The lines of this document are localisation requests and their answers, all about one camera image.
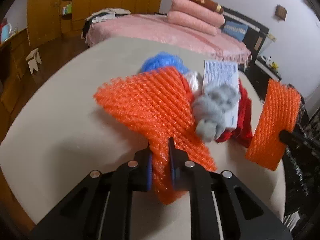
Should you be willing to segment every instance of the bed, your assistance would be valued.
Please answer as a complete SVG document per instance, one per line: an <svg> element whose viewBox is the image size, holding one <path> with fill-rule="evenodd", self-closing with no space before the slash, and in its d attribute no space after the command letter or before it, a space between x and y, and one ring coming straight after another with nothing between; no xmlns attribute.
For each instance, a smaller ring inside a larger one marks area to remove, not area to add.
<svg viewBox="0 0 320 240"><path fill-rule="evenodd" d="M210 58L235 61L246 65L256 58L269 29L258 22L228 8L224 17L249 26L244 41L240 42L221 30L216 36L205 34L187 27L170 24L164 15L133 14L92 24L85 36L90 46L116 36L140 38L176 45Z"/></svg>

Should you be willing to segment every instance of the white wall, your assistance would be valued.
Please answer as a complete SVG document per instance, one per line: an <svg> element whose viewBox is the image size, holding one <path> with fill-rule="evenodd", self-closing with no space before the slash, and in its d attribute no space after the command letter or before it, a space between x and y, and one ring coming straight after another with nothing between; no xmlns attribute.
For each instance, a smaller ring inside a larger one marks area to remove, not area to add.
<svg viewBox="0 0 320 240"><path fill-rule="evenodd" d="M309 96L320 84L319 20L304 0L214 0L222 6L255 19L276 36L263 53L272 56L280 66L283 83L291 83L304 96ZM288 13L285 21L274 17L276 5ZM162 0L160 11L170 9L171 0Z"/></svg>
<svg viewBox="0 0 320 240"><path fill-rule="evenodd" d="M13 29L18 26L18 30L21 31L27 27L27 2L28 0L15 0L7 11L5 18Z"/></svg>

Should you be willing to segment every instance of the wooden floor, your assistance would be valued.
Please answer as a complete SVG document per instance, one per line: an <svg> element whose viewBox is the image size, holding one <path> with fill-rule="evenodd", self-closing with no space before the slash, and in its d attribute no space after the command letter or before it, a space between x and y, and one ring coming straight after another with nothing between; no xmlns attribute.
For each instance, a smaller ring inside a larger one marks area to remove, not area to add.
<svg viewBox="0 0 320 240"><path fill-rule="evenodd" d="M87 48L88 46L84 43L84 40L81 40L78 36L67 39L58 38L41 45L39 47L39 54L42 64L39 65L39 71L36 71L33 74L27 71L23 76L23 92L12 111L10 125L13 123L24 105L42 86L42 84L63 65L81 52L85 51ZM5 181L1 169L0 192L0 207L3 206L17 227L24 234L27 234L34 227L34 223L15 199L7 182Z"/></svg>

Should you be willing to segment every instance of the small wooden stool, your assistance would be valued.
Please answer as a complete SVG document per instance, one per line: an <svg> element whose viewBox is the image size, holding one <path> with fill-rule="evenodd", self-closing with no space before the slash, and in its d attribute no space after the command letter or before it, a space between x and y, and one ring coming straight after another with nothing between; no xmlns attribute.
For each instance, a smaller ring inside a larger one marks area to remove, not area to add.
<svg viewBox="0 0 320 240"><path fill-rule="evenodd" d="M26 57L26 61L28 61L31 74L33 73L33 69L38 71L39 68L38 68L37 62L40 64L42 63L40 55L39 55L39 49L36 48L33 51L31 51L29 53L29 55Z"/></svg>

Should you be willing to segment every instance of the orange netting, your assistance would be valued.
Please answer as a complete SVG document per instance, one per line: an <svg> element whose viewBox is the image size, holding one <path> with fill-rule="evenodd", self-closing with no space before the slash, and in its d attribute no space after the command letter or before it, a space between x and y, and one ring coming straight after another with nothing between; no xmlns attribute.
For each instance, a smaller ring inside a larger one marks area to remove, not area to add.
<svg viewBox="0 0 320 240"><path fill-rule="evenodd" d="M169 137L174 137L175 147L186 151L190 160L208 171L216 170L208 148L195 135L190 93L174 67L140 73L125 80L114 79L98 88L94 98L106 112L148 139L153 152L153 186L162 203L172 203L182 195L171 185Z"/></svg>
<svg viewBox="0 0 320 240"><path fill-rule="evenodd" d="M259 124L246 153L248 160L276 170L286 147L279 140L279 132L283 129L293 131L299 106L300 95L295 89L269 80Z"/></svg>

